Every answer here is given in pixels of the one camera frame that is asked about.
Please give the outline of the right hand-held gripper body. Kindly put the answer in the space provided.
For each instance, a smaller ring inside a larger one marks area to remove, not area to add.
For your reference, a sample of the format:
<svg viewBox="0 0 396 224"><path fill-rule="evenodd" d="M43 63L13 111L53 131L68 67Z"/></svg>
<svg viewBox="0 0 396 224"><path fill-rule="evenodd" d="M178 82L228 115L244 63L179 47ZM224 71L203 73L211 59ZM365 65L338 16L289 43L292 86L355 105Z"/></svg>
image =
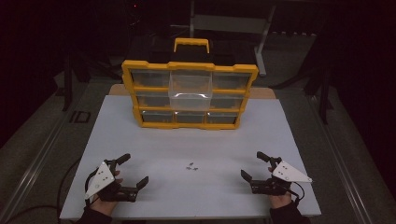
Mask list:
<svg viewBox="0 0 396 224"><path fill-rule="evenodd" d="M290 189L292 183L312 183L311 177L300 172L280 157L261 157L261 160L269 162L271 165L271 177L267 180L250 179L250 187L254 194L265 194L272 196L285 195L289 192L297 196L297 193Z"/></svg>

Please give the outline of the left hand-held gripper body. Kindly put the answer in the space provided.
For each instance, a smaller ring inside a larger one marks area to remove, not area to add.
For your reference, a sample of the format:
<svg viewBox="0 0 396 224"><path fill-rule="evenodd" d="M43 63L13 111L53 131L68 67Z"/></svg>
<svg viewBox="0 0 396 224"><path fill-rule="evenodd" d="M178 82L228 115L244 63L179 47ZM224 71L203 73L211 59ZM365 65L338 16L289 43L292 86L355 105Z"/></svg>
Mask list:
<svg viewBox="0 0 396 224"><path fill-rule="evenodd" d="M90 173L85 182L86 203L93 203L94 196L103 202L135 202L138 188L123 187L116 180L116 167L121 164L120 160L102 161Z"/></svg>

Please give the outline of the yellow parts organizer cabinet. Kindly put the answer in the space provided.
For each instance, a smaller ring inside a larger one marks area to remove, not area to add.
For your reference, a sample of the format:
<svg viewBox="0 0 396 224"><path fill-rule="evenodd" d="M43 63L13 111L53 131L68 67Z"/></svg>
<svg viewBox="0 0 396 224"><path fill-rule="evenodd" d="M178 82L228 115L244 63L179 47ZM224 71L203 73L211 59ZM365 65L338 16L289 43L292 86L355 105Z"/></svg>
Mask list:
<svg viewBox="0 0 396 224"><path fill-rule="evenodd" d="M202 38L178 37L174 39L139 36L131 46L128 56L121 64L122 80L130 93L133 115L139 126L144 128L198 128L206 130L233 130L239 126L250 95L250 87L259 68L255 63L251 47L241 41L218 41ZM135 87L131 79L133 69L143 70L202 70L221 73L245 73L249 81L245 98L239 109L235 124L166 123L144 122L139 114Z"/></svg>

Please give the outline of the clear plastic drawer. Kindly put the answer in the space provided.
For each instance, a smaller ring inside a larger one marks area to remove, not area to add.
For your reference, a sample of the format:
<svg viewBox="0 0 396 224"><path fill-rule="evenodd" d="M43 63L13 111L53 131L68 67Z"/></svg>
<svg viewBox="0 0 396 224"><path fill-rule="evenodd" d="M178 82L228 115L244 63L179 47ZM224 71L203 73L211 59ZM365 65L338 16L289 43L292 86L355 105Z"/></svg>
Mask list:
<svg viewBox="0 0 396 224"><path fill-rule="evenodd" d="M207 111L212 95L211 72L175 70L170 73L168 97L173 109Z"/></svg>

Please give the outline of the person's left hand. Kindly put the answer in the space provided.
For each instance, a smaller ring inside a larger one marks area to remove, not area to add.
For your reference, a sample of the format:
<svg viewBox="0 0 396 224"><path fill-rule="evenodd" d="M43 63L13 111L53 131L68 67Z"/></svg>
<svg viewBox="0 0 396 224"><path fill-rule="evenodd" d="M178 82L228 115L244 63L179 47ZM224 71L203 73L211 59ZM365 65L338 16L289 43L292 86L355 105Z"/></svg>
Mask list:
<svg viewBox="0 0 396 224"><path fill-rule="evenodd" d="M118 202L107 202L107 201L102 201L97 194L94 195L93 201L90 204L90 208L96 212L99 212L103 215L112 216L112 213L116 206L118 205Z"/></svg>

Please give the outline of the person's right hand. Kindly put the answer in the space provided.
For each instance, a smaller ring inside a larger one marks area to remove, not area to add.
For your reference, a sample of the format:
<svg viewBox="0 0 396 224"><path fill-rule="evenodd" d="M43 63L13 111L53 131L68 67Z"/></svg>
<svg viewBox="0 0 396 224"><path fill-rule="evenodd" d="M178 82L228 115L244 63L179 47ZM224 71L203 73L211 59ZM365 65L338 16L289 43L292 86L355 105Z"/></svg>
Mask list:
<svg viewBox="0 0 396 224"><path fill-rule="evenodd" d="M286 192L284 195L269 195L268 198L273 209L287 206L292 202L291 194L289 192Z"/></svg>

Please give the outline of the white table cover board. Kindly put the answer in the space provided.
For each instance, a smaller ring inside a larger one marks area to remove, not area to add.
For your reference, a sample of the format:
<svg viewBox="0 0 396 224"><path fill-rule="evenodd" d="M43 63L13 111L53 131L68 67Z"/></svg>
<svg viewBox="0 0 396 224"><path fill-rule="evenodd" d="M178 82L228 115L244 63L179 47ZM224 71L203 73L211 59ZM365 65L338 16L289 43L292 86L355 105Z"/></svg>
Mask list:
<svg viewBox="0 0 396 224"><path fill-rule="evenodd" d="M124 185L144 177L148 184L134 203L119 203L113 216L125 219L193 219L267 217L266 196L252 193L240 175L269 177L258 151L304 169L284 110L278 100L252 99L236 130L141 128L127 96L108 95L97 120L61 213L63 219L82 214L84 184L103 160L126 153L120 166Z"/></svg>

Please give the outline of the dark metal stand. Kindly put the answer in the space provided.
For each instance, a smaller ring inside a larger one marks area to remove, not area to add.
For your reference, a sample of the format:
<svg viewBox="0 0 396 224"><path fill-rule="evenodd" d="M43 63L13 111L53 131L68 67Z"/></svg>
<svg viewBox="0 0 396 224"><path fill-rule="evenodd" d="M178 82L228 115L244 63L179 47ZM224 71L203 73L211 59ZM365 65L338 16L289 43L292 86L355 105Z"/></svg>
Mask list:
<svg viewBox="0 0 396 224"><path fill-rule="evenodd" d="M327 124L327 110L330 107L329 90L332 75L332 66L325 65L310 68L304 72L299 72L283 82L271 85L270 89L282 90L291 84L296 83L304 78L308 78L303 91L306 96L314 96L319 91L318 114L324 124Z"/></svg>
<svg viewBox="0 0 396 224"><path fill-rule="evenodd" d="M73 75L79 82L88 82L90 75L83 54L70 51L64 57L64 108L67 111L73 102Z"/></svg>

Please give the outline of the grid of small closed drawers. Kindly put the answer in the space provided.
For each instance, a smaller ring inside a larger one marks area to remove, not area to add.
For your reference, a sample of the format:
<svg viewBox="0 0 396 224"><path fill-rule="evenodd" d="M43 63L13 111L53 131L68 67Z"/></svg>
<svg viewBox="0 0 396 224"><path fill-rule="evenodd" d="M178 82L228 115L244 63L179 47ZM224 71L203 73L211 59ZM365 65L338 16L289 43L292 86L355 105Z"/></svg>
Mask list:
<svg viewBox="0 0 396 224"><path fill-rule="evenodd" d="M172 71L133 69L139 114L144 122L235 124L245 98L249 75L245 73L212 73L212 99L207 111L175 110L168 97Z"/></svg>

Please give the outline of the metal floor rail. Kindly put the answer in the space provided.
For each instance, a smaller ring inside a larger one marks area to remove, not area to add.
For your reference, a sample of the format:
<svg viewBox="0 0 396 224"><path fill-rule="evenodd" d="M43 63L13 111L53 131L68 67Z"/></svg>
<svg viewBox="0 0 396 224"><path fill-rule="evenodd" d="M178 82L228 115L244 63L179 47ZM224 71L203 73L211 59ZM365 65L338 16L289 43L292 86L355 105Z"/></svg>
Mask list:
<svg viewBox="0 0 396 224"><path fill-rule="evenodd" d="M318 112L319 102L316 96L306 96L306 100L310 106L310 109L315 117L315 121L320 127L321 131L325 135L327 144L329 145L331 151L331 158L334 164L335 170L339 175L342 182L343 188L348 197L349 203L354 211L355 217L359 224L373 224L370 215L367 212L366 206L362 201L361 195L357 189L351 173L347 169L347 165L344 162L342 155L339 151L338 146L335 143L335 139L328 127L324 123Z"/></svg>
<svg viewBox="0 0 396 224"><path fill-rule="evenodd" d="M47 157L52 151L53 145L58 139L63 126L68 122L68 119L73 114L75 108L76 104L73 103L62 111L43 146L40 148L35 158L27 167L26 171L21 177L21 181L15 188L15 191L7 200L4 210L0 213L0 224L6 224L6 222L9 221L20 210L21 204L26 199L31 188L35 184L36 179L41 173L41 170L46 163Z"/></svg>

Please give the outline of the grey metal stand frame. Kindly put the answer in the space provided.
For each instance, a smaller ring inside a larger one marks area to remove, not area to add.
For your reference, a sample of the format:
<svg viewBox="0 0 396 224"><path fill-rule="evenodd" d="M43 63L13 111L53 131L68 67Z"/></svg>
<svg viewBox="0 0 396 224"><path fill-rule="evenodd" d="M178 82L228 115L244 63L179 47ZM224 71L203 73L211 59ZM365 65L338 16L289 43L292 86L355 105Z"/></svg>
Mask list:
<svg viewBox="0 0 396 224"><path fill-rule="evenodd" d="M264 19L229 17L218 15L197 14L195 11L195 0L191 0L190 9L190 37L194 37L196 30L234 32L244 34L256 34L261 36L261 42L254 48L256 64L259 68L259 75L267 75L262 51L269 35L272 19L276 12L276 6L271 5L269 12Z"/></svg>

